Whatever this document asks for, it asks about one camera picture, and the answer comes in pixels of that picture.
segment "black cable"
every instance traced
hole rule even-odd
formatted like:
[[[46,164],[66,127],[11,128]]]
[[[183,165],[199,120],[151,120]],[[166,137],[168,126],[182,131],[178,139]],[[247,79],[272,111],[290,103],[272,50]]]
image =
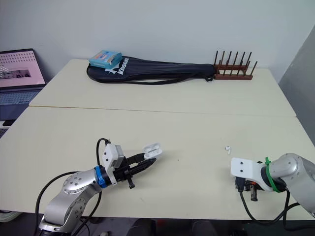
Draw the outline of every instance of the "black cable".
[[[83,220],[81,220],[81,219],[80,219],[80,221],[81,221],[81,222],[82,222],[82,223],[83,223],[83,224],[87,227],[88,232],[89,232],[89,234],[88,234],[88,235],[90,236],[90,228],[89,228],[89,226],[88,226],[86,223],[84,223],[84,221],[83,221]]]
[[[287,231],[297,231],[297,230],[304,230],[304,229],[315,229],[315,225],[301,225],[298,227],[288,228],[286,226],[286,213],[289,210],[289,200],[290,200],[290,192],[286,190],[286,200],[284,205],[284,214],[283,214],[283,227]]]
[[[256,224],[259,224],[259,225],[263,225],[263,226],[269,226],[269,225],[273,225],[275,223],[277,223],[281,217],[284,216],[285,214],[285,210],[283,210],[274,220],[271,220],[271,221],[259,221],[259,220],[256,220],[252,214],[250,213],[247,205],[246,205],[246,202],[245,202],[245,199],[244,199],[244,196],[243,196],[243,192],[239,192],[240,193],[240,196],[241,196],[241,199],[242,199],[242,202],[243,202],[243,205],[244,205],[244,208],[245,208],[245,211],[246,213],[248,214],[248,216],[252,219],[252,221]],[[296,206],[299,206],[300,204],[298,203],[293,203],[291,204],[290,206],[287,207],[287,211],[290,210],[291,208],[293,207],[296,207]]]
[[[49,181],[45,187],[40,191],[38,197],[37,197],[37,201],[36,201],[36,207],[35,207],[35,229],[34,229],[34,236],[36,235],[36,232],[37,232],[37,228],[38,228],[38,215],[39,215],[39,204],[40,204],[40,200],[41,200],[41,197],[43,196],[45,190],[49,187],[50,184],[52,184],[54,181],[56,181],[57,179],[61,178],[61,177],[64,177],[64,176],[67,176],[67,175],[71,175],[71,174],[74,174],[74,173],[77,173],[77,171],[71,171],[71,172],[67,172],[67,173],[64,173],[64,174],[61,174],[57,177],[54,177],[51,181]]]
[[[8,213],[11,213],[11,211],[3,211],[3,210],[0,210],[0,213],[2,213],[2,214],[8,214]]]
[[[100,165],[98,150],[99,150],[99,143],[100,143],[101,141],[105,141],[105,145],[110,144],[110,141],[109,141],[108,139],[105,139],[105,138],[100,138],[100,139],[97,141],[97,144],[96,144],[96,161],[97,161],[97,165],[98,165],[98,166]]]

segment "black connector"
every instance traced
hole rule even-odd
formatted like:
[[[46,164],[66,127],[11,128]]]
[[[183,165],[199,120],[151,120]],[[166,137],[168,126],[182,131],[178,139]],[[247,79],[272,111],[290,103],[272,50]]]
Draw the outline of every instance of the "black connector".
[[[244,178],[241,178],[241,177],[236,177],[235,178],[235,185],[236,185],[237,190],[239,192],[243,192],[244,191],[245,182],[246,182],[246,180]]]

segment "blue ring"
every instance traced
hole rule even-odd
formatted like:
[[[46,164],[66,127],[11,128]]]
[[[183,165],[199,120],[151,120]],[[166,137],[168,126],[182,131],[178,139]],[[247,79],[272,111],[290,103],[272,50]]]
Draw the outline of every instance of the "blue ring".
[[[95,166],[95,170],[96,170],[96,175],[97,175],[97,178],[98,178],[98,184],[102,187],[102,188],[106,188],[107,185],[106,185],[106,182],[105,180],[103,179],[103,176],[102,176],[102,173],[100,171],[100,168],[99,166]]]

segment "green zip tie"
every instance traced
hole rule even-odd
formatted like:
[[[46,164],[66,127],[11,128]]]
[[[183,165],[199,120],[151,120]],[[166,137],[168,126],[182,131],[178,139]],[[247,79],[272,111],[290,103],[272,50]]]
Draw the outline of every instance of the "green zip tie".
[[[269,158],[266,157],[266,174],[267,174],[267,177],[268,177],[268,180],[269,180],[269,183],[271,184],[271,187],[272,189],[277,192],[277,193],[281,193],[281,191],[279,191],[274,183],[274,180],[271,178],[271,175],[270,175],[270,172],[269,172],[269,164],[271,163],[271,161],[269,161]]]

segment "white wall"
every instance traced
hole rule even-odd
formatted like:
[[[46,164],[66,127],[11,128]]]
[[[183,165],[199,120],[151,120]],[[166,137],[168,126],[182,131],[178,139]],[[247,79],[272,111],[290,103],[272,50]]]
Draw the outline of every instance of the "white wall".
[[[34,48],[51,78],[101,49],[194,63],[246,50],[279,81],[314,12],[314,0],[0,0],[0,51]]]
[[[279,86],[296,112],[306,133],[315,145],[314,75],[315,27],[279,83]]]

